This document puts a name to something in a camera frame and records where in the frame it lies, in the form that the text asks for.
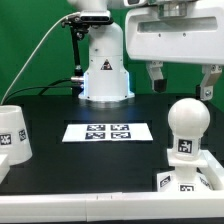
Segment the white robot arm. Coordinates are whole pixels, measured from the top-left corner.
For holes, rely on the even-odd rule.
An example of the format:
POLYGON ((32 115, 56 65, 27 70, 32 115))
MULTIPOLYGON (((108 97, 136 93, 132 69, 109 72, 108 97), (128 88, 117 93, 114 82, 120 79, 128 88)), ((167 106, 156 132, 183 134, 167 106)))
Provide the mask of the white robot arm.
POLYGON ((144 61, 156 92, 166 90, 165 62, 198 64, 199 97, 209 100, 224 68, 224 0, 67 0, 77 9, 69 22, 89 33, 89 68, 81 99, 132 98, 123 54, 144 61))

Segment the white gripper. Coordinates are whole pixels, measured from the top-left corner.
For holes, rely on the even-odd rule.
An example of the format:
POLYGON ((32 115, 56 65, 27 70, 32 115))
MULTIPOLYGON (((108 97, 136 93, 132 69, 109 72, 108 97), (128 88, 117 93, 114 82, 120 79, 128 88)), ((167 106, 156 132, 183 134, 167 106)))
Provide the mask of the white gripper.
POLYGON ((150 61, 146 69, 155 92, 167 87, 161 61, 212 64, 202 66, 196 97, 213 98, 224 65, 224 5, 189 5, 185 17, 164 19, 158 18, 156 7, 133 9, 126 15, 125 37, 131 59, 150 61))

